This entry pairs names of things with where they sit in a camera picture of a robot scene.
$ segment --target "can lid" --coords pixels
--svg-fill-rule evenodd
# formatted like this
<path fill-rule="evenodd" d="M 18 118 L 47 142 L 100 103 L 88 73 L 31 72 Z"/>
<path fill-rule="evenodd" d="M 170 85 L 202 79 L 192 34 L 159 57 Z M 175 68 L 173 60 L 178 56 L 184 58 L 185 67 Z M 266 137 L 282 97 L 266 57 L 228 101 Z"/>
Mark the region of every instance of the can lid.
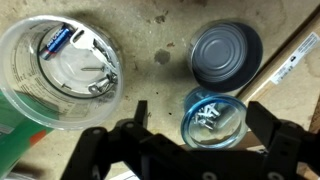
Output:
<path fill-rule="evenodd" d="M 228 148 L 236 145 L 247 131 L 246 108 L 231 97 L 216 96 L 196 103 L 181 125 L 183 140 L 194 148 Z"/>
<path fill-rule="evenodd" d="M 221 82 L 234 75 L 247 56 L 247 40 L 233 23 L 221 23 L 205 31 L 194 47 L 193 71 L 207 82 Z"/>

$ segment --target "plastic container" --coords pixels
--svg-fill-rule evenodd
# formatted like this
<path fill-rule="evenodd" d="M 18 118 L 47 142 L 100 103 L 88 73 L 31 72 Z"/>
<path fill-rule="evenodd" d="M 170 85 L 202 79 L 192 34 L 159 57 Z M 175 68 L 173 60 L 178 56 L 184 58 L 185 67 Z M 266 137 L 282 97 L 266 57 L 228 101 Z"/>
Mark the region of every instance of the plastic container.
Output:
<path fill-rule="evenodd" d="M 27 96 L 18 95 L 25 101 L 29 100 Z M 1 92 L 0 116 L 0 179 L 2 179 L 23 153 L 52 129 L 31 121 L 19 113 Z"/>
<path fill-rule="evenodd" d="M 188 65 L 202 87 L 228 92 L 248 83 L 261 59 L 262 43 L 254 29 L 238 22 L 219 21 L 194 35 Z"/>
<path fill-rule="evenodd" d="M 92 52 L 65 45 L 49 61 L 38 52 L 61 24 L 83 29 L 112 63 L 117 84 L 105 93 L 93 95 L 88 84 L 104 74 L 82 68 L 104 66 Z M 117 107 L 123 76 L 120 57 L 106 34 L 68 17 L 42 15 L 24 19 L 10 27 L 0 39 L 0 86 L 9 102 L 23 115 L 44 126 L 83 129 L 102 123 Z M 28 98 L 22 99 L 19 92 Z"/>
<path fill-rule="evenodd" d="M 246 107 L 234 97 L 198 87 L 185 99 L 181 134 L 193 148 L 230 148 L 247 133 Z"/>

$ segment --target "clear plastic cup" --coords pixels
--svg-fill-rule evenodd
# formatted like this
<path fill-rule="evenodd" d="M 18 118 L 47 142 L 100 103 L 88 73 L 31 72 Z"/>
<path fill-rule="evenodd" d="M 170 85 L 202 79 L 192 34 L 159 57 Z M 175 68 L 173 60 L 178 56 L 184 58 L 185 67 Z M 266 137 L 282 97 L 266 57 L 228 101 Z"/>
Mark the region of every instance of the clear plastic cup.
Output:
<path fill-rule="evenodd" d="M 104 76 L 81 70 L 104 65 L 89 50 L 68 43 L 50 61 L 39 58 L 38 52 L 61 24 L 89 33 L 114 65 L 117 83 L 108 91 L 93 95 L 88 90 L 90 83 Z M 102 123 L 117 107 L 123 91 L 120 56 L 107 34 L 82 22 L 51 15 L 31 17 L 11 26 L 0 39 L 0 86 L 9 102 L 31 120 L 62 130 L 83 129 Z"/>
<path fill-rule="evenodd" d="M 246 134 L 246 107 L 238 99 L 198 87 L 185 99 L 183 140 L 194 148 L 230 148 Z"/>

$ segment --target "blue battery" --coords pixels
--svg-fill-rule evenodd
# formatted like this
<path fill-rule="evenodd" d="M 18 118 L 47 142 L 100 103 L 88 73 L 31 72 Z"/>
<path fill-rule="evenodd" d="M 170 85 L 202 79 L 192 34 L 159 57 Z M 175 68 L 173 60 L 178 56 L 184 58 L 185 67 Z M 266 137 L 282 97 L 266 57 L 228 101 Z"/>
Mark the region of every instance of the blue battery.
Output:
<path fill-rule="evenodd" d="M 39 56 L 44 60 L 49 60 L 52 55 L 56 54 L 68 42 L 73 33 L 74 29 L 71 26 L 63 24 L 50 39 L 49 43 L 41 49 Z"/>

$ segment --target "green object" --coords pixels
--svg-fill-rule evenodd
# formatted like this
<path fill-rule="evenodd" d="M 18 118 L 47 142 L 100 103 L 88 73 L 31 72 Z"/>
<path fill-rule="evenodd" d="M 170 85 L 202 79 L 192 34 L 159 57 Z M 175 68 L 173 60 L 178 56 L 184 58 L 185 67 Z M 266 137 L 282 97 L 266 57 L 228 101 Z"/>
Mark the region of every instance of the green object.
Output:
<path fill-rule="evenodd" d="M 20 94 L 20 98 L 29 97 Z M 26 150 L 51 131 L 21 114 L 0 92 L 0 179 L 9 173 Z"/>

